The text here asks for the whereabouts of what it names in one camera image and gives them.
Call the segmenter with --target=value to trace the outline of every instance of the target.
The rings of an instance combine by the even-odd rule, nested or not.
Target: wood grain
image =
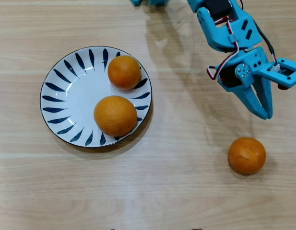
[[[296,61],[296,0],[244,4]],[[51,67],[86,46],[134,55],[154,93],[144,126],[100,150],[57,139],[39,108]],[[224,57],[186,0],[0,0],[0,230],[296,230],[296,87],[273,85],[274,117],[260,120],[209,80]],[[228,166],[241,136],[266,147],[257,175]]]

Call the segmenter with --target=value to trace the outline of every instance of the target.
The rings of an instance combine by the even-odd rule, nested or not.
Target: plate
[[[130,91],[114,87],[107,75],[109,63],[128,53],[107,46],[87,47],[67,55],[48,73],[41,89],[40,109],[48,128],[60,139],[80,147],[113,145],[131,135],[147,117],[152,101],[149,76],[143,66],[141,82]],[[117,95],[137,110],[136,128],[124,137],[104,134],[94,120],[96,104]]]

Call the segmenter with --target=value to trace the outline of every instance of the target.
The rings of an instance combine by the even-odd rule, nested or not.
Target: robotic arm
[[[139,5],[142,0],[131,0]],[[168,0],[149,0],[151,5],[165,5]],[[252,16],[236,0],[187,0],[197,14],[209,46],[231,53],[220,65],[208,66],[207,73],[227,91],[233,92],[256,116],[272,118],[271,82],[286,90],[296,85],[296,63],[276,59],[274,49]],[[253,48],[263,40],[273,61],[263,48]]]

